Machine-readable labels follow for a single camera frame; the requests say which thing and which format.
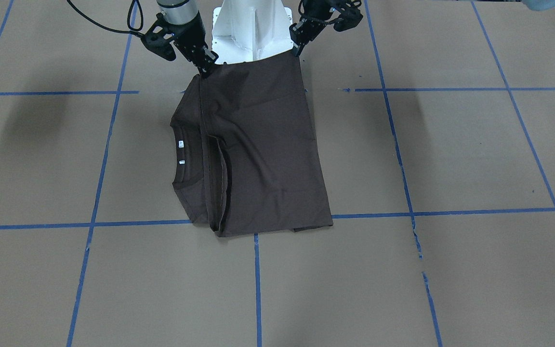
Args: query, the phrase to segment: blue tape grid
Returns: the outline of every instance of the blue tape grid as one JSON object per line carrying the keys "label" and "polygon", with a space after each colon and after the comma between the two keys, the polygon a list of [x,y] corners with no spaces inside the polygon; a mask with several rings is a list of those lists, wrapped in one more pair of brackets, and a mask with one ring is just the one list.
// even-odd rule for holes
{"label": "blue tape grid", "polygon": [[[1,35],[3,33],[3,30],[6,26],[7,20],[9,18],[11,9],[13,7],[13,2],[14,0],[10,0],[9,4],[7,6],[6,9],[6,14],[3,18],[2,24],[0,26],[0,38]],[[504,71],[502,69],[502,66],[500,64],[500,61],[498,60],[498,57],[496,55],[496,52],[491,44],[491,41],[489,39],[489,36],[487,34],[487,31],[485,29],[485,26],[483,24],[483,21],[478,13],[478,10],[476,9],[476,5],[474,4],[474,2],[471,3],[472,4],[472,8],[474,9],[474,12],[476,14],[476,18],[478,19],[478,22],[481,26],[481,29],[484,33],[485,39],[487,40],[487,43],[489,45],[489,48],[491,50],[491,53],[496,61],[496,65],[498,66],[498,70],[500,72],[500,75],[502,76],[502,79],[504,81],[504,88],[387,88],[385,81],[384,81],[384,76],[383,76],[383,68],[381,65],[381,58],[376,46],[376,37],[374,35],[374,29],[372,27],[372,21],[371,21],[371,17],[370,17],[370,11],[368,8],[368,0],[364,0],[364,5],[366,8],[366,14],[367,14],[367,18],[368,18],[368,26],[370,27],[370,36],[372,38],[372,45],[374,47],[374,53],[376,55],[376,61],[377,61],[377,66],[378,66],[378,71],[379,71],[379,77],[381,79],[381,86],[382,88],[357,88],[355,89],[355,92],[360,92],[360,93],[364,93],[364,92],[382,92],[383,93],[383,97],[385,99],[385,106],[387,108],[387,114],[388,114],[388,118],[390,121],[390,125],[391,125],[391,130],[392,130],[392,135],[394,136],[394,141],[395,141],[395,150],[396,150],[396,156],[398,158],[398,162],[399,165],[401,167],[401,173],[402,173],[402,177],[403,177],[403,185],[404,185],[404,191],[405,191],[405,195],[407,198],[407,203],[408,203],[408,209],[409,211],[407,213],[376,213],[376,214],[337,214],[337,215],[333,215],[334,219],[357,219],[357,218],[388,218],[388,217],[410,217],[411,222],[412,222],[412,229],[413,229],[413,233],[414,233],[414,237],[416,240],[416,244],[417,244],[417,248],[419,251],[419,255],[421,256],[421,246],[419,244],[418,241],[418,237],[416,235],[415,232],[415,228],[416,228],[416,222],[415,222],[415,217],[418,216],[434,216],[434,215],[470,215],[470,214],[507,214],[507,213],[549,213],[549,212],[555,212],[555,196],[553,194],[553,191],[551,189],[551,186],[549,185],[548,179],[544,173],[543,167],[541,165],[541,162],[538,158],[537,152],[535,150],[535,147],[531,141],[530,135],[526,129],[526,125],[524,124],[524,121],[522,119],[522,116],[520,114],[520,110],[517,106],[517,103],[515,101],[515,98],[513,97],[513,91],[555,91],[555,87],[539,87],[539,88],[511,88],[511,86],[509,86],[509,83],[507,82],[506,76],[504,75]],[[133,13],[133,18],[136,17],[136,8],[134,9],[134,13]],[[96,196],[95,196],[95,204],[94,204],[94,209],[92,212],[92,217],[91,217],[91,222],[87,222],[87,223],[66,223],[66,224],[25,224],[25,225],[9,225],[9,226],[0,226],[0,230],[26,230],[26,229],[36,229],[36,228],[83,228],[83,227],[88,227],[90,230],[88,232],[88,238],[87,238],[87,242],[86,242],[86,249],[85,249],[85,253],[84,253],[84,257],[83,257],[83,266],[81,268],[81,275],[79,277],[79,289],[77,290],[77,298],[75,301],[75,307],[73,310],[73,315],[72,315],[72,319],[71,319],[71,323],[70,323],[70,331],[68,333],[68,341],[67,341],[67,346],[71,347],[71,343],[73,340],[73,334],[74,334],[74,329],[75,329],[75,324],[76,324],[76,320],[77,320],[77,316],[78,316],[78,311],[79,311],[79,304],[80,304],[80,298],[82,295],[82,290],[83,290],[83,282],[84,282],[84,275],[86,273],[86,268],[87,268],[87,262],[88,262],[88,258],[89,258],[89,254],[90,254],[90,245],[91,245],[91,239],[93,237],[93,231],[96,227],[117,227],[117,226],[156,226],[156,225],[176,225],[176,224],[189,224],[190,221],[189,220],[146,220],[146,221],[128,221],[128,222],[96,222],[96,216],[97,216],[97,208],[99,205],[99,199],[100,199],[100,195],[101,195],[101,191],[102,191],[102,183],[104,181],[104,173],[106,171],[106,161],[108,159],[108,146],[110,143],[110,138],[112,136],[112,130],[113,130],[113,126],[114,126],[114,122],[115,122],[115,117],[117,114],[117,108],[119,107],[119,97],[121,94],[138,94],[139,91],[138,90],[121,90],[122,88],[122,84],[123,84],[123,78],[125,76],[125,68],[126,68],[126,62],[128,59],[128,53],[130,50],[130,43],[132,40],[132,36],[128,37],[128,41],[126,44],[126,50],[125,50],[125,54],[124,54],[124,59],[123,59],[123,63],[121,66],[121,73],[119,76],[119,85],[117,87],[116,91],[61,91],[61,92],[0,92],[0,96],[48,96],[48,95],[98,95],[98,94],[113,94],[115,95],[115,104],[113,107],[113,112],[112,112],[112,116],[111,116],[111,122],[110,122],[110,127],[108,129],[108,136],[106,138],[106,147],[104,150],[104,157],[102,160],[102,168],[101,168],[101,173],[100,173],[100,178],[99,178],[99,182],[97,185],[97,191],[96,191]],[[398,138],[395,132],[395,127],[394,127],[394,122],[393,122],[393,116],[392,116],[392,112],[391,112],[391,108],[390,108],[390,103],[389,103],[389,99],[388,99],[388,93],[391,92],[486,92],[486,91],[506,91],[509,93],[509,96],[511,97],[511,101],[513,103],[513,106],[515,108],[515,112],[518,116],[518,119],[520,121],[520,125],[522,126],[522,130],[524,130],[524,135],[526,136],[530,149],[533,153],[533,156],[535,157],[535,160],[537,161],[537,165],[539,168],[539,171],[542,175],[542,178],[546,184],[546,187],[548,189],[548,193],[549,196],[553,202],[553,207],[541,207],[541,208],[529,208],[529,209],[490,209],[490,210],[467,210],[467,211],[427,211],[427,212],[415,212],[412,210],[412,204],[410,202],[410,192],[408,191],[408,183],[407,183],[407,178],[406,178],[406,174],[402,165],[402,161],[401,161],[401,154],[399,152],[399,144],[398,144]],[[258,347],[262,346],[262,306],[261,306],[261,290],[260,290],[260,250],[259,250],[259,240],[258,240],[258,234],[254,235],[254,249],[255,249],[255,281],[256,281],[256,338],[257,338],[257,345]],[[425,290],[427,292],[427,296],[428,296],[428,300],[429,300],[429,305],[430,305],[430,312],[432,314],[432,320],[434,321],[434,328],[436,331],[436,338],[437,338],[437,342],[439,347],[442,347],[442,340],[441,340],[441,335],[440,335],[440,329],[438,327],[438,320],[436,319],[436,310],[434,308],[434,300],[432,298],[432,294],[430,292],[430,288],[429,288],[429,279],[426,275],[425,272],[423,272],[423,281],[425,283]]]}

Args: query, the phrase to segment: white stand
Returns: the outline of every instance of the white stand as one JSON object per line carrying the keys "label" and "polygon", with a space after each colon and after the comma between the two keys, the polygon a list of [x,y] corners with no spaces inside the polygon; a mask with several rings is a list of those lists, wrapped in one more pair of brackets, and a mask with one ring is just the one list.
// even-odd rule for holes
{"label": "white stand", "polygon": [[258,61],[292,48],[292,11],[282,0],[224,0],[213,11],[216,64]]}

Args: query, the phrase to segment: light blue object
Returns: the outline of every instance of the light blue object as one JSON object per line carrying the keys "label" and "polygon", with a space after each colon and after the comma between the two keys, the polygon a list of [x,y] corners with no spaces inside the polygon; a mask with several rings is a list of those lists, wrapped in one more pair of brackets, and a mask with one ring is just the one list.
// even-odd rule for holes
{"label": "light blue object", "polygon": [[533,11],[544,11],[555,7],[555,0],[522,0]]}

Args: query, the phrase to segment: dark gray fabric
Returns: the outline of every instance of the dark gray fabric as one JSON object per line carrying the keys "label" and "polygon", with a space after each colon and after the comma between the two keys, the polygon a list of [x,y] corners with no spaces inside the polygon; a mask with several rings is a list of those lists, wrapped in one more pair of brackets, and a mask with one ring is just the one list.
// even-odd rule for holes
{"label": "dark gray fabric", "polygon": [[219,237],[332,226],[299,58],[194,77],[171,122],[172,184],[189,219]]}

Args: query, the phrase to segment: white bracket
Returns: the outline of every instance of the white bracket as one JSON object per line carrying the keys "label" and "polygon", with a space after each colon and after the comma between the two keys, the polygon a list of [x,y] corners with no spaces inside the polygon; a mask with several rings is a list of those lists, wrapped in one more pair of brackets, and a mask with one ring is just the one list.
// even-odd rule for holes
{"label": "white bracket", "polygon": [[224,0],[213,11],[216,64],[259,61],[292,48],[292,11],[282,0]]}

